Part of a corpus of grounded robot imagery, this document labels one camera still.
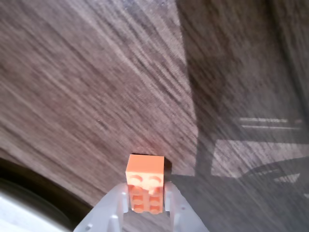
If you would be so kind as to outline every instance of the floor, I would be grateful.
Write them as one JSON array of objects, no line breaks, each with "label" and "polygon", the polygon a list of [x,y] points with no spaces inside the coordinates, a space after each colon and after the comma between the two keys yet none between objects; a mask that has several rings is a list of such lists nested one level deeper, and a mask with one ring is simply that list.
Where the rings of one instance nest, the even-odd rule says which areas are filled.
[{"label": "floor", "polygon": [[[210,232],[307,231],[308,22],[305,0],[2,0],[2,163],[95,205],[163,155]],[[169,217],[125,215],[147,230]]]}]

